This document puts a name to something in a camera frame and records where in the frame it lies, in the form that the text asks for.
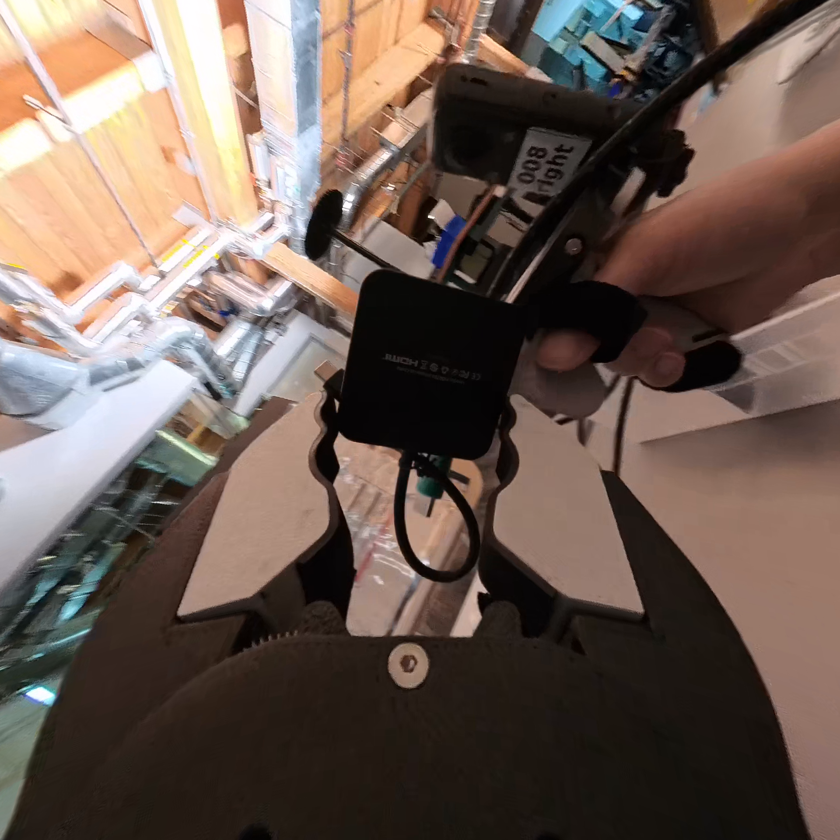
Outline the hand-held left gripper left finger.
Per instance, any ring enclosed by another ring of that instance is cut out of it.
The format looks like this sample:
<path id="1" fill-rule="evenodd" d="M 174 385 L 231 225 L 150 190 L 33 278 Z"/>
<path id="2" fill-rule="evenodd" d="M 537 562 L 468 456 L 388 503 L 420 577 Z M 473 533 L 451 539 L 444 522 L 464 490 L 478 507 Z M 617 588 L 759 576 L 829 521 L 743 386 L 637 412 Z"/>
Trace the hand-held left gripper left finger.
<path id="1" fill-rule="evenodd" d="M 354 583 L 350 529 L 334 481 L 337 407 L 312 393 L 227 472 L 176 615 L 188 623 L 256 615 L 286 634 L 309 604 L 346 619 Z"/>

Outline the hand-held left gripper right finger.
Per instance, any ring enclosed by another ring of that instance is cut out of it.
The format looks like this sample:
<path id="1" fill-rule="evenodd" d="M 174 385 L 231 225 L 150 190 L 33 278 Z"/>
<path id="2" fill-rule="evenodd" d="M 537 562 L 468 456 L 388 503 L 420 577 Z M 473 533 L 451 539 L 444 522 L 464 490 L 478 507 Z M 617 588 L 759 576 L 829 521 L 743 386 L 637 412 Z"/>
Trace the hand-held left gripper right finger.
<path id="1" fill-rule="evenodd" d="M 511 397 L 497 475 L 479 556 L 493 599 L 524 621 L 644 617 L 601 468 L 571 431 Z"/>

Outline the black hdmi adapter box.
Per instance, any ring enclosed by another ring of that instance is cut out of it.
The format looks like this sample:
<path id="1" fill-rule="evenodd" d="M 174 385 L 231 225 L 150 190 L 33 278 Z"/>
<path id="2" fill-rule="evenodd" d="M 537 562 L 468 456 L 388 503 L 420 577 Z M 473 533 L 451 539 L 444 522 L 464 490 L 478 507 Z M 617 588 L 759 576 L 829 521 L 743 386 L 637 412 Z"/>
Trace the black hdmi adapter box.
<path id="1" fill-rule="evenodd" d="M 360 286 L 339 398 L 346 439 L 476 460 L 490 448 L 526 335 L 515 305 L 392 269 Z"/>

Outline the person's right forearm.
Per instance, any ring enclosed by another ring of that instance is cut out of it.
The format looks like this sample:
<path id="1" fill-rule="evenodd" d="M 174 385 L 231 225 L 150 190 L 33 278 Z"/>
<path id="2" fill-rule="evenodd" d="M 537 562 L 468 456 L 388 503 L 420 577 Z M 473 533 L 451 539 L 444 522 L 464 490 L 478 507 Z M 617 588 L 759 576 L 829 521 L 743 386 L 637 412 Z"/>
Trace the person's right forearm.
<path id="1" fill-rule="evenodd" d="M 735 330 L 758 325 L 838 275 L 839 122 L 762 161 L 764 191 L 749 228 Z"/>

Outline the person's right hand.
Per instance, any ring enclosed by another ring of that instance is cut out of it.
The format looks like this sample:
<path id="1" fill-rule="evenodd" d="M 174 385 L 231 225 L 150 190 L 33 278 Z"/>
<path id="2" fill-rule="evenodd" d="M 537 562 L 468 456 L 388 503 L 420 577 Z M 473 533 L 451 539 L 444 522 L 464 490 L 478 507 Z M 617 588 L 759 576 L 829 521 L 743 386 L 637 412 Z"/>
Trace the person's right hand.
<path id="1" fill-rule="evenodd" d="M 761 322 L 767 313 L 747 241 L 758 218 L 757 173 L 744 165 L 646 213 L 618 238 L 598 279 L 634 295 L 673 299 L 727 333 Z M 541 340 L 537 362 L 546 371 L 572 371 L 596 347 L 582 332 L 552 332 Z M 640 329 L 612 363 L 615 372 L 655 389 L 677 383 L 685 366 L 676 340 L 659 327 Z"/>

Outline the stack of teal boxes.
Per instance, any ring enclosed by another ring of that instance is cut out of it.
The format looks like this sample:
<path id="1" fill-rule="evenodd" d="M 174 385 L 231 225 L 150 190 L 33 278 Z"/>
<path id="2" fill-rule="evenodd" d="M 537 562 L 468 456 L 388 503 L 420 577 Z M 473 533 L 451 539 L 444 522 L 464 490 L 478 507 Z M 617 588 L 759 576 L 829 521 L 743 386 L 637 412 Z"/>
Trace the stack of teal boxes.
<path id="1" fill-rule="evenodd" d="M 532 28 L 537 67 L 556 84 L 645 102 L 703 52 L 691 2 L 546 2 Z"/>

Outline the small blue bin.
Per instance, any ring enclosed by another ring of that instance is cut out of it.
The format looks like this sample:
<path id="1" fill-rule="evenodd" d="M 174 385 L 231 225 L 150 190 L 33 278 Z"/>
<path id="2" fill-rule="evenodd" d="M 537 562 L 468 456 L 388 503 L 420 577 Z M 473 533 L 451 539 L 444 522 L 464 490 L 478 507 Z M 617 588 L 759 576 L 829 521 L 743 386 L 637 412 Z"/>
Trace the small blue bin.
<path id="1" fill-rule="evenodd" d="M 432 255 L 432 263 L 436 270 L 443 269 L 450 261 L 450 255 L 454 249 L 459 247 L 459 243 L 463 241 L 467 222 L 459 215 L 452 216 L 447 224 L 441 228 L 441 233 L 437 238 L 435 250 Z"/>

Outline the black round disc on rod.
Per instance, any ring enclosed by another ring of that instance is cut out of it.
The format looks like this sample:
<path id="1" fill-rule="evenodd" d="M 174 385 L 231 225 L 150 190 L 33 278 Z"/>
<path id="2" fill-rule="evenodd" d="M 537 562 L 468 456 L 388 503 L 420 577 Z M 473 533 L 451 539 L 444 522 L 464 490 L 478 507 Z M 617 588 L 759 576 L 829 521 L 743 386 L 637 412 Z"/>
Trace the black round disc on rod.
<path id="1" fill-rule="evenodd" d="M 311 212 L 306 236 L 304 253 L 310 261 L 324 258 L 333 243 L 350 249 L 375 266 L 397 271 L 397 268 L 340 230 L 343 219 L 343 194 L 339 190 L 330 190 L 320 196 Z"/>

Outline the clear plastic bin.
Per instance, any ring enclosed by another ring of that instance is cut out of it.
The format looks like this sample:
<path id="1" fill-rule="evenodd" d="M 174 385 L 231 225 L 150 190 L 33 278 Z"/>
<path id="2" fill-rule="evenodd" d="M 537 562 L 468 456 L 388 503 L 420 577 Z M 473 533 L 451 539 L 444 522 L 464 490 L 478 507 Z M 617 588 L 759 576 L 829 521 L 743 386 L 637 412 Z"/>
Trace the clear plastic bin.
<path id="1" fill-rule="evenodd" d="M 654 442 L 838 401 L 838 277 L 807 287 L 772 318 L 732 336 L 731 342 L 742 363 L 729 381 L 685 394 L 636 391 L 628 439 Z"/>

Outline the silver ventilation duct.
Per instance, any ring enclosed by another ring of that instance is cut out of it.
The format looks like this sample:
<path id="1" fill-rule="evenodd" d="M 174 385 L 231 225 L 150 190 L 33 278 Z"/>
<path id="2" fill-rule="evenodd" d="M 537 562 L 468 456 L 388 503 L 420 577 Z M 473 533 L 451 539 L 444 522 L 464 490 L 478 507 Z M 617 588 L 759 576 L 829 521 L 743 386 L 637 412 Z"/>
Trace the silver ventilation duct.
<path id="1" fill-rule="evenodd" d="M 237 394 L 242 378 L 230 365 L 242 342 L 210 340 L 194 321 L 164 310 L 203 284 L 227 255 L 266 257 L 288 233 L 278 213 L 261 213 L 245 228 L 212 226 L 184 204 L 176 213 L 196 227 L 156 272 L 142 276 L 120 261 L 60 300 L 26 269 L 2 264 L 2 303 L 58 352 L 2 339 L 2 415 L 56 431 L 84 414 L 100 394 L 130 384 L 161 361 L 198 373 L 213 391 Z"/>

